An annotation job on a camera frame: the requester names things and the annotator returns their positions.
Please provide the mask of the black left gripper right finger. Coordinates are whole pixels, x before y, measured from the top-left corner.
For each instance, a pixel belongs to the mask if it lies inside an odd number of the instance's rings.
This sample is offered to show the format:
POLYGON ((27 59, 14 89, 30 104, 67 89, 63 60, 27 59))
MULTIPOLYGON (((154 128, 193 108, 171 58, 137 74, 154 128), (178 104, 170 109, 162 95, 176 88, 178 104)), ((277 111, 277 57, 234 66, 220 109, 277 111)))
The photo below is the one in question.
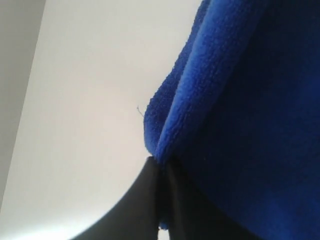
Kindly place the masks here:
POLYGON ((249 240, 250 232, 215 207, 201 193, 178 160, 166 165, 170 187, 171 240, 249 240))

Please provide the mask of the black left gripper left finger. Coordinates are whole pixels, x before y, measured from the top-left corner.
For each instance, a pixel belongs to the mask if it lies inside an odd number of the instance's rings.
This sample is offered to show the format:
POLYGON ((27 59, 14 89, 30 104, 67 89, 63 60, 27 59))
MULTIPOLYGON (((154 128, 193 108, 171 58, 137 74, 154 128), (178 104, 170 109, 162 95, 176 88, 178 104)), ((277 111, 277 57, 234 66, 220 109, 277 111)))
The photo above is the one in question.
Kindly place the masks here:
POLYGON ((159 231, 157 185, 160 168, 148 157, 140 174, 117 204, 76 240, 156 240, 159 231))

